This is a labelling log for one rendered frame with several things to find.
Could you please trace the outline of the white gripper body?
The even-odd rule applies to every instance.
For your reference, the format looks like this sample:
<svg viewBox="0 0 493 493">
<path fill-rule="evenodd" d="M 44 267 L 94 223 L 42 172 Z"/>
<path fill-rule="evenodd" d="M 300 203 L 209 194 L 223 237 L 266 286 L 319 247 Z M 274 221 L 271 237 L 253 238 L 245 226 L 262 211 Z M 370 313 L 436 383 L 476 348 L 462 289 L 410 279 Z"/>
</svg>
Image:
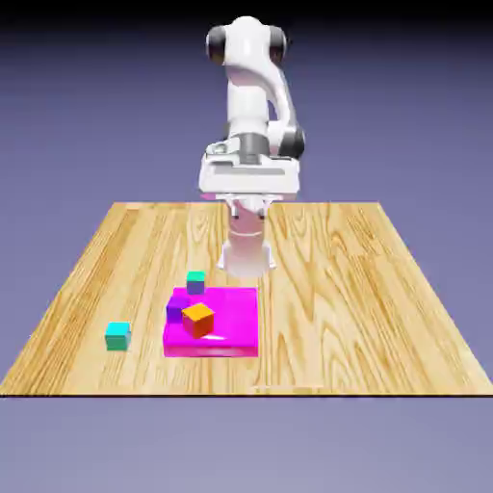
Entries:
<svg viewBox="0 0 493 493">
<path fill-rule="evenodd" d="M 241 164 L 238 155 L 204 155 L 198 178 L 203 197 L 262 195 L 292 198 L 299 191 L 299 161 L 261 156 L 261 164 Z"/>
</svg>

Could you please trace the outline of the small purple cube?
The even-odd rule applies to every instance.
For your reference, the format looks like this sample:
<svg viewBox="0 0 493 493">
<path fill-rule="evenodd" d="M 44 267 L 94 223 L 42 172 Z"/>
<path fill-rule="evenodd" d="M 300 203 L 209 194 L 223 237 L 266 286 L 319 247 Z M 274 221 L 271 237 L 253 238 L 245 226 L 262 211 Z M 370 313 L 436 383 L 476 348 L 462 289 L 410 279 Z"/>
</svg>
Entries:
<svg viewBox="0 0 493 493">
<path fill-rule="evenodd" d="M 171 296 L 166 306 L 167 323 L 181 324 L 183 320 L 183 310 L 189 307 L 191 304 L 191 298 L 188 296 Z"/>
</svg>

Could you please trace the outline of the small orange cube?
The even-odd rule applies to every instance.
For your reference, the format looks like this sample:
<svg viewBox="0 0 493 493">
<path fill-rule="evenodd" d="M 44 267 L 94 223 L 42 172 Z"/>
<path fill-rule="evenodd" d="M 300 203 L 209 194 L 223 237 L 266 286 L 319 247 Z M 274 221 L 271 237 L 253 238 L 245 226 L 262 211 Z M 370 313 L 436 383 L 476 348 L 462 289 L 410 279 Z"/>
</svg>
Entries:
<svg viewBox="0 0 493 493">
<path fill-rule="evenodd" d="M 182 310 L 184 329 L 195 339 L 210 334 L 214 329 L 215 312 L 202 302 Z"/>
</svg>

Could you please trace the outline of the small cyan cube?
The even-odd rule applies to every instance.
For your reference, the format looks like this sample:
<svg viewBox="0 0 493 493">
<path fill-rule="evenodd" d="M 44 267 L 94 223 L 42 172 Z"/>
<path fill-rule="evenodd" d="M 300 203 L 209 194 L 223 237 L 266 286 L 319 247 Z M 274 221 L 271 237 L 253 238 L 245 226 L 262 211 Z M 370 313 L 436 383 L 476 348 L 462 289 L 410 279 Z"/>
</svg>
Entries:
<svg viewBox="0 0 493 493">
<path fill-rule="evenodd" d="M 126 351 L 131 341 L 131 325 L 129 322 L 109 322 L 105 331 L 107 350 Z"/>
</svg>

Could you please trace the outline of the large magenta box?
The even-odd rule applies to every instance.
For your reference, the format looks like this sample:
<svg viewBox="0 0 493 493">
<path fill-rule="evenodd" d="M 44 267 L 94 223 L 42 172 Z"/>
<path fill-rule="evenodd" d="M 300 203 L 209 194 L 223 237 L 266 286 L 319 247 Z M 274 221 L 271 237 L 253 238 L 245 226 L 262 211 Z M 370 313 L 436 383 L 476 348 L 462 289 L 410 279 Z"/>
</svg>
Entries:
<svg viewBox="0 0 493 493">
<path fill-rule="evenodd" d="M 175 287 L 172 296 L 188 296 L 192 304 L 204 303 L 215 312 L 213 331 L 193 338 L 183 324 L 163 330 L 166 357 L 256 357 L 259 349 L 258 295 L 251 287 L 208 287 L 201 295 L 189 295 Z"/>
</svg>

